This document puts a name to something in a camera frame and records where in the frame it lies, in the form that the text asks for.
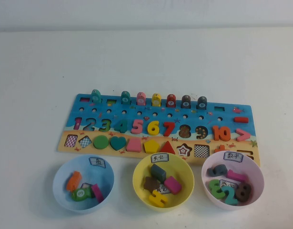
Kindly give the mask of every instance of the green circle block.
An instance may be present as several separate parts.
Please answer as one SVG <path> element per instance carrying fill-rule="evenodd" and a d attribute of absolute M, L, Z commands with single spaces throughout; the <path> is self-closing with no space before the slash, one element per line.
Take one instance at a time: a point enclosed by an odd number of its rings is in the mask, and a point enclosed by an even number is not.
<path fill-rule="evenodd" d="M 94 138 L 93 145 L 97 149 L 105 149 L 109 144 L 109 140 L 104 135 L 99 135 Z"/>

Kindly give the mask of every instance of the white wall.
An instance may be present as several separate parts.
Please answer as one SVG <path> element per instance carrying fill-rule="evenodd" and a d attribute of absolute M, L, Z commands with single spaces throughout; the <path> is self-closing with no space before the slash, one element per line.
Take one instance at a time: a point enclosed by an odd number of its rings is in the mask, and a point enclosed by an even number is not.
<path fill-rule="evenodd" d="M 0 31 L 293 25 L 293 0 L 0 0 Z"/>

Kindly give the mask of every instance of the shape sorter board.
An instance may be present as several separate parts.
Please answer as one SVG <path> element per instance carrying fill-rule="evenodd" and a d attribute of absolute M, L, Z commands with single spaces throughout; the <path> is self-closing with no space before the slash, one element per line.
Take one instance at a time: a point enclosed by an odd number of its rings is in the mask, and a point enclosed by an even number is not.
<path fill-rule="evenodd" d="M 101 96 L 101 103 L 93 103 L 90 94 L 78 94 L 74 101 L 68 121 L 62 133 L 58 150 L 79 154 L 97 154 L 121 157 L 143 158 L 148 154 L 144 151 L 144 143 L 156 141 L 160 148 L 169 141 L 176 155 L 190 164 L 202 165 L 207 157 L 219 150 L 241 152 L 260 165 L 252 110 L 249 105 L 207 103 L 206 110 L 196 109 L 197 101 L 191 101 L 191 109 L 181 108 L 181 100 L 176 101 L 175 108 L 166 107 L 162 99 L 160 107 L 152 106 L 152 99 L 146 98 L 146 105 L 136 105 L 136 98 L 131 97 L 131 104 L 121 104 L 120 96 Z M 247 117 L 249 123 L 236 123 L 235 117 Z M 135 119 L 143 120 L 142 133 L 131 133 Z M 127 120 L 127 131 L 120 133 L 114 127 L 122 120 Z M 159 134 L 148 134 L 147 126 L 152 121 L 159 121 Z M 174 122 L 172 133 L 165 137 L 164 122 Z M 223 141 L 219 137 L 214 140 L 213 127 L 224 130 L 228 127 L 231 139 Z M 235 132 L 241 129 L 248 132 L 250 138 L 237 141 L 240 136 Z M 141 140 L 142 151 L 139 153 L 126 151 L 126 146 L 114 150 L 110 145 L 105 149 L 96 149 L 93 140 L 99 135 L 108 139 L 123 136 L 127 143 L 130 138 Z"/>

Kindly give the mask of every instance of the red triangle block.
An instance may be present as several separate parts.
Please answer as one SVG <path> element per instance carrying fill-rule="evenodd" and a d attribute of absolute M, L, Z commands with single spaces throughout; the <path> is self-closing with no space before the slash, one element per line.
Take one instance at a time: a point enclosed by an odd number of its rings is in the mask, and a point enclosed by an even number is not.
<path fill-rule="evenodd" d="M 165 153 L 170 153 L 170 154 L 175 154 L 175 151 L 173 150 L 172 145 L 170 144 L 169 141 L 167 141 L 164 146 L 162 147 L 162 149 L 160 150 L 160 152 L 165 152 Z"/>

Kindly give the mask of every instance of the yellow bowl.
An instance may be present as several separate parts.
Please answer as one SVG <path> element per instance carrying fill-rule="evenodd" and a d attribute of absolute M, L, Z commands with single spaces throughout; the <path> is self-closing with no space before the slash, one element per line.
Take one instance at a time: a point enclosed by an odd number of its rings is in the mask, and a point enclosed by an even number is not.
<path fill-rule="evenodd" d="M 164 208 L 152 205 L 149 201 L 151 193 L 143 188 L 145 177 L 151 176 L 150 167 L 153 163 L 166 171 L 166 178 L 173 176 L 182 185 L 182 189 L 177 195 L 164 194 L 168 198 L 168 203 Z M 194 189 L 194 175 L 190 166 L 182 158 L 174 154 L 157 153 L 151 154 L 139 162 L 133 172 L 132 184 L 137 196 L 144 204 L 153 210 L 167 212 L 189 199 Z"/>

